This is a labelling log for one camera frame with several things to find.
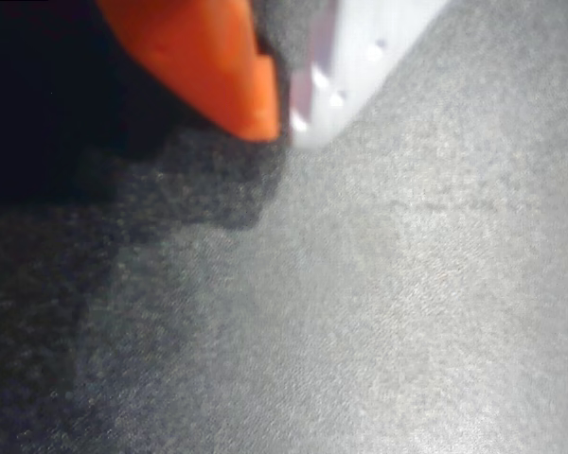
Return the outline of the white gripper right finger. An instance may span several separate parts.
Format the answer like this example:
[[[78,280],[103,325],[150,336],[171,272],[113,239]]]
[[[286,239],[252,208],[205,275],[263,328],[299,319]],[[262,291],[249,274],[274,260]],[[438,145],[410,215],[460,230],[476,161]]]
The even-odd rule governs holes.
[[[337,137],[446,6],[445,0],[327,1],[312,19],[306,62],[291,77],[292,146],[321,148]]]

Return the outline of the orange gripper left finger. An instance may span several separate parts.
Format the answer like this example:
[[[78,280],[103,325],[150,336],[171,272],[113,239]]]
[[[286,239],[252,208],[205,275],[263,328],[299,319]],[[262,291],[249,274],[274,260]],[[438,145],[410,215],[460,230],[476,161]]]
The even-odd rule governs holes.
[[[239,139],[280,133],[275,61],[260,53],[246,0],[100,0],[127,54],[176,96]]]

